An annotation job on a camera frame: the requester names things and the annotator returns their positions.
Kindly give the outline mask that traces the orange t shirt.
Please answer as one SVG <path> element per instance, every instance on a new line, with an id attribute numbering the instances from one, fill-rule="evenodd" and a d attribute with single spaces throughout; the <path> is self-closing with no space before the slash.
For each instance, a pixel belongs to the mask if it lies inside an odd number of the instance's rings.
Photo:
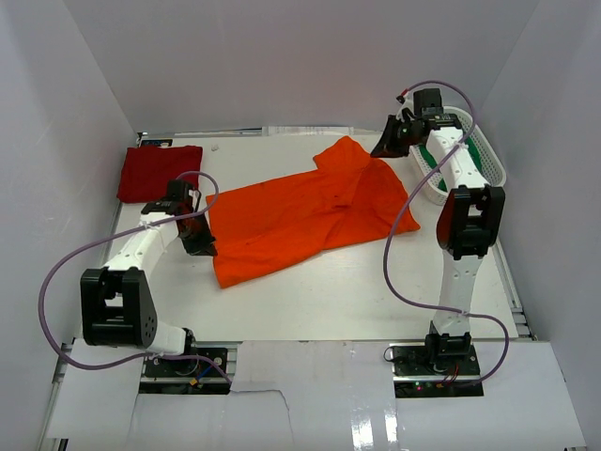
<path id="1" fill-rule="evenodd" d="M 221 288 L 269 275 L 324 251 L 415 232 L 403 183 L 345 136 L 314 157 L 315 169 L 208 197 Z"/>

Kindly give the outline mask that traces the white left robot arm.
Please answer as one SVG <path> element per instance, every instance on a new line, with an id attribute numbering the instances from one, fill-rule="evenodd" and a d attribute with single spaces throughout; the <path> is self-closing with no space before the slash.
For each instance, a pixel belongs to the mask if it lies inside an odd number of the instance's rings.
<path id="1" fill-rule="evenodd" d="M 196 369 L 199 354 L 191 346 L 190 331 L 158 319 L 148 280 L 173 241 L 181 241 L 192 257 L 217 255 L 207 217 L 189 216 L 198 205 L 191 183 L 169 181 L 166 194 L 142 208 L 142 230 L 102 268 L 84 272 L 80 289 L 86 344 L 166 355 L 166 363 L 179 375 Z"/>

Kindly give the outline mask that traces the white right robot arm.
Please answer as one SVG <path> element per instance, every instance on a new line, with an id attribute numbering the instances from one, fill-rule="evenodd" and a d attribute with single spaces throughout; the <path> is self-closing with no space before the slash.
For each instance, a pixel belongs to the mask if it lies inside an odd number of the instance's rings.
<path id="1" fill-rule="evenodd" d="M 399 103 L 412 101 L 390 115 L 370 155 L 403 158 L 413 147 L 423 146 L 435 159 L 419 187 L 436 174 L 447 188 L 436 226 L 443 256 L 439 302 L 431 306 L 434 317 L 419 362 L 443 375 L 457 370 L 470 357 L 470 320 L 475 279 L 488 250 L 496 243 L 505 203 L 505 192 L 487 182 L 470 156 L 468 140 L 476 126 L 464 127 L 455 114 L 446 112 L 441 96 L 444 84 L 425 81 L 406 88 Z"/>

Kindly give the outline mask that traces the folded dark red t shirt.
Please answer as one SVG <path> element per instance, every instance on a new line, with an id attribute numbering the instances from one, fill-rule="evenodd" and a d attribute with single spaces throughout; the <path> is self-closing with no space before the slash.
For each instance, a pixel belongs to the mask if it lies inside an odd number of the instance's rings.
<path id="1" fill-rule="evenodd" d="M 197 146 L 128 148 L 116 197 L 123 203 L 145 203 L 166 193 L 167 183 L 201 167 L 203 149 Z"/>

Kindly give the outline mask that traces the blue label sticker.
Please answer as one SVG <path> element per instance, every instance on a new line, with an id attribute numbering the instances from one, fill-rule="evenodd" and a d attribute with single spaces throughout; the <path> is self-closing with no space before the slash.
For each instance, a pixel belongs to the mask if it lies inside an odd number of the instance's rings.
<path id="1" fill-rule="evenodd" d="M 159 148 L 169 148 L 173 145 L 172 138 L 149 138 L 143 137 L 138 143 L 139 147 L 153 146 Z"/>

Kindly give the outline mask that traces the green t shirt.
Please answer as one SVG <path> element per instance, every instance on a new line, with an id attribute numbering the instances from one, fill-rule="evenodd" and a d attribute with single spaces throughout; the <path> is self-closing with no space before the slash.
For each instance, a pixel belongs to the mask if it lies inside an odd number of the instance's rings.
<path id="1" fill-rule="evenodd" d="M 458 149 L 449 157 L 439 170 L 447 190 L 460 186 L 482 188 L 486 180 L 472 159 L 466 143 L 459 143 L 463 131 L 456 126 L 441 127 L 429 132 L 423 147 L 433 158 L 435 164 L 441 163 L 455 147 Z"/>

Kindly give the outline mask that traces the white plastic laundry basket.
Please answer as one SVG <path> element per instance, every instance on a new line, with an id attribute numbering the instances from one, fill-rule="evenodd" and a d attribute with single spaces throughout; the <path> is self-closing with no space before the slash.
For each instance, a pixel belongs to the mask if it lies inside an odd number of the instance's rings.
<path id="1" fill-rule="evenodd" d="M 448 114 L 455 114 L 465 131 L 471 125 L 472 117 L 467 111 L 450 105 L 445 105 L 444 111 Z M 487 183 L 493 186 L 503 186 L 506 181 L 505 169 L 479 127 L 476 127 L 470 135 L 467 145 L 472 159 Z M 423 144 L 410 147 L 408 157 L 418 179 L 422 179 L 436 166 L 433 158 L 425 151 Z M 436 205 L 441 206 L 445 203 L 447 187 L 440 172 L 428 180 L 422 188 L 422 192 Z"/>

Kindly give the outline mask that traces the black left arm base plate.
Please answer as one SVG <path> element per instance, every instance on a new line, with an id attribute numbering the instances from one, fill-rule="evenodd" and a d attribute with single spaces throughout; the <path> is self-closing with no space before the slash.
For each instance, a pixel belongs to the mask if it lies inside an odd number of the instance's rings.
<path id="1" fill-rule="evenodd" d="M 171 361 L 158 357 L 146 359 L 139 384 L 141 395 L 225 396 L 230 383 L 208 362 L 217 365 L 227 377 L 234 378 L 237 344 L 194 344 L 192 354 L 206 360 Z"/>

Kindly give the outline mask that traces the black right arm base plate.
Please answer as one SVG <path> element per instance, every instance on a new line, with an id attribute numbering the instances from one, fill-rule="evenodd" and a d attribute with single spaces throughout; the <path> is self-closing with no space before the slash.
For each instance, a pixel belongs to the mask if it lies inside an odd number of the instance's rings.
<path id="1" fill-rule="evenodd" d="M 425 346 L 390 345 L 383 359 L 392 366 L 397 399 L 482 397 L 481 370 L 475 348 L 464 358 L 430 363 Z"/>

